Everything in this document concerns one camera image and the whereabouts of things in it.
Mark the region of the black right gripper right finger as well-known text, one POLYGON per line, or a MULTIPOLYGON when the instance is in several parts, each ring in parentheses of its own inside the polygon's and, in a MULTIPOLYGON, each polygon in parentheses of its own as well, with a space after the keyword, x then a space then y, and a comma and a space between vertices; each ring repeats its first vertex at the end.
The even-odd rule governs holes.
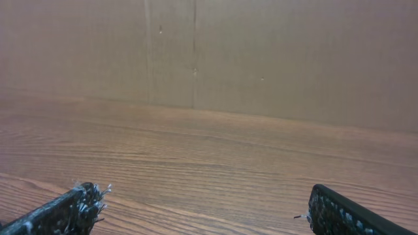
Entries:
POLYGON ((322 185, 315 184, 304 218, 315 235, 417 235, 322 185))

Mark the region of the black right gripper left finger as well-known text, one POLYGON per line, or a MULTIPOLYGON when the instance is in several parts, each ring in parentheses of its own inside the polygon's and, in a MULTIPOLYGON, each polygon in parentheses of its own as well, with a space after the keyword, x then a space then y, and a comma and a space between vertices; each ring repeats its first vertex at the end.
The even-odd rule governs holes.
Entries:
POLYGON ((107 207, 109 185, 100 190, 96 183, 85 182, 1 226, 1 235, 89 235, 107 207))

